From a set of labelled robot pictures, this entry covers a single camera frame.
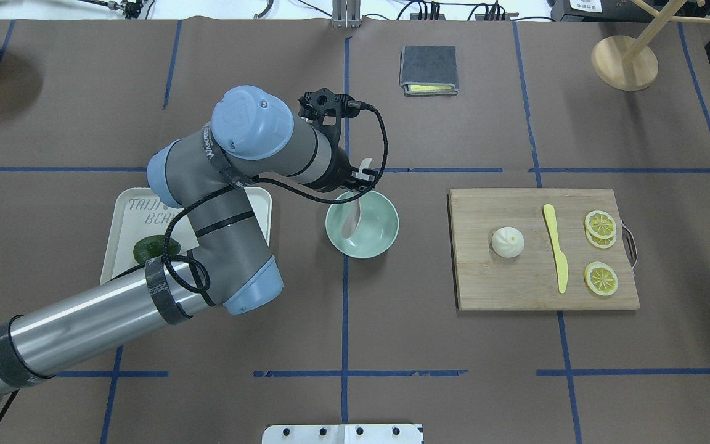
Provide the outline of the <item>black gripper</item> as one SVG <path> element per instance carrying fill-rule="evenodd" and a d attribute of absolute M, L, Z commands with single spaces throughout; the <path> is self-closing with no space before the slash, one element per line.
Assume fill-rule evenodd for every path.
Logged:
<path fill-rule="evenodd" d="M 344 186 L 349 189 L 369 189 L 375 185 L 375 175 L 370 175 L 372 158 L 361 160 L 355 171 L 346 152 L 327 139 L 317 139 L 315 154 L 315 191 L 329 193 Z"/>

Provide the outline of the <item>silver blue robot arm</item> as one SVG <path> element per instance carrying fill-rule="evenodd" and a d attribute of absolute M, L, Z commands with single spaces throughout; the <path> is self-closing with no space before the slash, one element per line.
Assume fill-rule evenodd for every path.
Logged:
<path fill-rule="evenodd" d="M 160 253 L 95 289 L 1 323 L 0 402 L 208 307 L 245 314 L 280 294 L 284 281 L 246 187 L 270 183 L 323 202 L 319 193 L 337 189 L 360 199 L 382 176 L 353 166 L 339 146 L 343 118 L 375 107 L 327 88 L 299 102 L 293 113 L 253 85 L 232 88 L 201 130 L 152 157 L 147 182 L 178 210 Z"/>

